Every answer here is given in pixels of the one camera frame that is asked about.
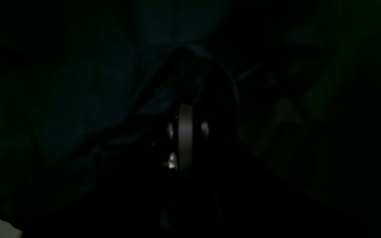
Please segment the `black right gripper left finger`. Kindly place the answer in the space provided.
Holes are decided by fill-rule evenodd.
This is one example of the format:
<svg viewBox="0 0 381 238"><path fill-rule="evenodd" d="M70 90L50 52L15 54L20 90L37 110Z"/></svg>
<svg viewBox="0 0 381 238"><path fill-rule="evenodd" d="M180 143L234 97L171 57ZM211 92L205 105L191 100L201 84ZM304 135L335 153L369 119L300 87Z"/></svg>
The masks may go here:
<svg viewBox="0 0 381 238"><path fill-rule="evenodd" d="M192 106L179 104L168 115L166 139L162 143L161 166L167 173L162 182L166 198L163 199L160 226L168 232L181 229L183 215L188 206L187 196L191 188L193 153Z"/></svg>

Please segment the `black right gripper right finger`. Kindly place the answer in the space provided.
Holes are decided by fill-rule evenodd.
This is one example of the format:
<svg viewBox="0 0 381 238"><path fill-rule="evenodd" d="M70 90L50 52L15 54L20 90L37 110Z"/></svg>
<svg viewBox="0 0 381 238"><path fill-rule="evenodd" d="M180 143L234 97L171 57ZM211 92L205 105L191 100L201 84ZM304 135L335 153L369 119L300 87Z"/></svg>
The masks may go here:
<svg viewBox="0 0 381 238"><path fill-rule="evenodd" d="M239 142L215 113L196 110L193 119L192 237L236 238L244 187Z"/></svg>

